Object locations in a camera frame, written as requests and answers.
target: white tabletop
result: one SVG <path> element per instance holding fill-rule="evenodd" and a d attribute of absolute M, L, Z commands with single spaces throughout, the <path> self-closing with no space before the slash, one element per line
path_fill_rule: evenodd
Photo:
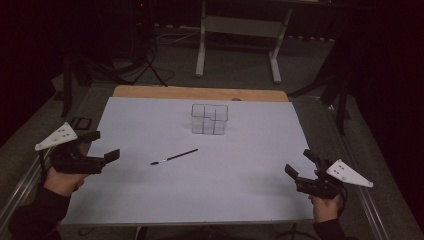
<path fill-rule="evenodd" d="M 228 106 L 225 135 L 191 133 L 193 103 Z M 314 178 L 291 103 L 109 99 L 89 156 L 121 150 L 86 179 L 62 224 L 199 224 L 312 219 L 288 163 Z M 192 149 L 197 152 L 159 165 Z"/>

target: metal stand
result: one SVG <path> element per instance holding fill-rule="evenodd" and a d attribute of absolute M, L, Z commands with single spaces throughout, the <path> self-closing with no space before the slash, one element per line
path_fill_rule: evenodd
<path fill-rule="evenodd" d="M 202 77 L 205 65 L 205 34 L 206 32 L 220 32 L 228 34 L 240 34 L 259 37 L 276 38 L 277 43 L 273 51 L 269 52 L 272 76 L 274 83 L 281 83 L 280 69 L 278 68 L 277 56 L 280 51 L 284 34 L 287 29 L 293 9 L 287 9 L 283 22 L 260 21 L 241 18 L 229 18 L 209 16 L 206 14 L 206 0 L 202 1 L 202 19 L 200 22 L 200 47 L 197 56 L 196 76 Z"/>

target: person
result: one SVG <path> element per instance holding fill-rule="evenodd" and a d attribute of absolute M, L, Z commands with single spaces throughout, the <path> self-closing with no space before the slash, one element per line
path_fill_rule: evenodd
<path fill-rule="evenodd" d="M 65 174 L 51 167 L 29 205 L 17 208 L 9 223 L 12 240 L 60 240 L 59 221 L 65 218 L 72 193 L 81 187 L 87 174 Z"/>
<path fill-rule="evenodd" d="M 315 233 L 321 240 L 357 240 L 355 237 L 346 237 L 339 223 L 340 195 L 334 199 L 322 199 L 309 195 L 313 207 Z"/>
<path fill-rule="evenodd" d="M 12 240 L 45 239 L 60 240 L 57 231 L 59 221 L 65 218 L 72 193 L 81 187 L 87 174 L 65 174 L 53 167 L 46 181 L 38 186 L 32 203 L 21 206 L 13 213 L 9 231 Z M 313 203 L 315 232 L 322 240 L 355 240 L 345 237 L 338 220 L 339 196 L 321 199 L 309 196 Z"/>

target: marker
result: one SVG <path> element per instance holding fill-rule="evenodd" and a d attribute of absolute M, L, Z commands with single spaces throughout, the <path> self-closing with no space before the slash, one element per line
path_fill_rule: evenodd
<path fill-rule="evenodd" d="M 181 153 L 181 154 L 178 154 L 177 156 L 173 156 L 173 157 L 170 157 L 170 158 L 158 161 L 158 162 L 152 162 L 152 163 L 150 163 L 150 165 L 156 165 L 156 164 L 159 164 L 159 163 L 163 163 L 163 162 L 172 160 L 174 158 L 181 157 L 181 156 L 187 155 L 187 154 L 192 153 L 192 152 L 196 152 L 197 150 L 199 150 L 199 149 L 194 149 L 194 150 L 191 150 L 191 151 L 188 151 L 188 152 L 185 152 L 185 153 Z"/>

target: human hand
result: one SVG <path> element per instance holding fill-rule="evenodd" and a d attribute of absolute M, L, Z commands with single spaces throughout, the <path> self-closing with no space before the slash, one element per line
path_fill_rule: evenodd
<path fill-rule="evenodd" d="M 338 218 L 340 195 L 337 195 L 334 199 L 322 199 L 312 195 L 309 195 L 308 198 L 314 205 L 315 222 L 326 222 Z"/>
<path fill-rule="evenodd" d="M 51 167 L 47 173 L 44 187 L 65 197 L 72 195 L 72 192 L 84 184 L 84 179 L 88 174 L 66 174 L 57 172 Z"/>

